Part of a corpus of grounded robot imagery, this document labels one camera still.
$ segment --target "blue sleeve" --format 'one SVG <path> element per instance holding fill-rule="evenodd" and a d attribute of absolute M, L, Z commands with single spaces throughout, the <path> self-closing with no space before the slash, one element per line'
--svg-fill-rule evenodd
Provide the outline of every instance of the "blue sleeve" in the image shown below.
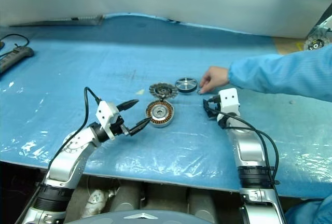
<path fill-rule="evenodd" d="M 228 78 L 237 87 L 257 92 L 302 95 L 332 102 L 332 45 L 235 61 Z"/>
<path fill-rule="evenodd" d="M 310 200 L 290 208 L 288 224 L 332 224 L 332 195 L 323 201 Z"/>

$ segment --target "blue tablecloth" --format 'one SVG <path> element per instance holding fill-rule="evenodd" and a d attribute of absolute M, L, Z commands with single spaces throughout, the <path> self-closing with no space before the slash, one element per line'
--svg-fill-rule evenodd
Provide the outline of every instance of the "blue tablecloth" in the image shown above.
<path fill-rule="evenodd" d="M 35 55 L 0 80 L 0 159 L 46 167 L 63 139 L 84 119 L 83 88 L 119 104 L 139 99 L 122 114 L 127 126 L 145 117 L 155 100 L 148 88 L 190 76 L 200 80 L 210 65 L 276 53 L 269 37 L 185 26 L 139 16 L 107 19 L 99 26 L 1 28 L 31 39 Z M 5 40 L 0 53 L 19 42 Z M 323 198 L 332 192 L 330 103 L 300 96 L 238 90 L 242 117 L 267 132 L 280 152 L 279 194 Z M 91 175 L 139 179 L 235 191 L 240 187 L 231 143 L 202 100 L 179 94 L 170 102 L 173 122 L 147 126 L 133 136 L 108 141 L 90 157 Z M 96 121 L 90 100 L 89 122 Z M 274 162 L 270 148 L 270 160 Z"/>

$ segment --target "electric motor part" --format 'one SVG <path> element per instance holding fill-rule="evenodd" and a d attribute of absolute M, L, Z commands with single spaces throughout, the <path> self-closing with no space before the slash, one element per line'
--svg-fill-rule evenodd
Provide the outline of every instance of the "electric motor part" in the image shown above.
<path fill-rule="evenodd" d="M 315 50 L 323 48 L 329 43 L 330 40 L 327 37 L 323 35 L 313 35 L 308 37 L 303 48 L 304 50 Z"/>
<path fill-rule="evenodd" d="M 173 120 L 174 107 L 168 101 L 153 101 L 146 108 L 146 116 L 154 127 L 166 127 Z"/>
<path fill-rule="evenodd" d="M 174 98 L 178 94 L 178 90 L 175 86 L 163 82 L 152 84 L 149 87 L 149 91 L 150 94 L 152 94 L 154 97 L 160 98 L 161 100 Z"/>
<path fill-rule="evenodd" d="M 191 93 L 197 88 L 197 81 L 193 78 L 184 77 L 175 82 L 175 86 L 180 93 Z"/>

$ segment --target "wrinkled plastic sheet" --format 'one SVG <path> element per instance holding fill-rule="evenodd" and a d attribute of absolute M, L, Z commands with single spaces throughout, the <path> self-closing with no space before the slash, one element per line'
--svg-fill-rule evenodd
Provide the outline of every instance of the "wrinkled plastic sheet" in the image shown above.
<path fill-rule="evenodd" d="M 26 35 L 35 50 L 1 77 L 0 158 L 33 167 L 46 167 L 63 139 L 81 125 L 85 86 L 115 104 L 139 99 L 122 114 L 132 127 L 155 100 L 148 92 L 151 84 L 184 76 L 199 80 L 210 65 L 228 67 L 249 55 L 276 53 L 269 37 L 133 16 L 111 18 L 101 26 L 0 30 Z M 19 42 L 5 40 L 1 52 Z M 331 103 L 240 89 L 238 94 L 242 117 L 276 141 L 279 194 L 322 198 L 331 193 Z M 238 190 L 231 143 L 202 107 L 209 96 L 193 92 L 169 100 L 175 108 L 169 126 L 148 125 L 133 137 L 103 143 L 85 173 Z M 90 98 L 88 123 L 96 121 L 95 111 Z"/>

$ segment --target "human hand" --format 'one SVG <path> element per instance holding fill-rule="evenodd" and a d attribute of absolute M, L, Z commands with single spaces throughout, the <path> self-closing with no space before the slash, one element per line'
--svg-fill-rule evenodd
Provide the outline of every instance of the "human hand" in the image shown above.
<path fill-rule="evenodd" d="M 228 69 L 224 67 L 210 67 L 205 72 L 199 86 L 201 87 L 200 93 L 212 91 L 215 87 L 227 85 Z"/>

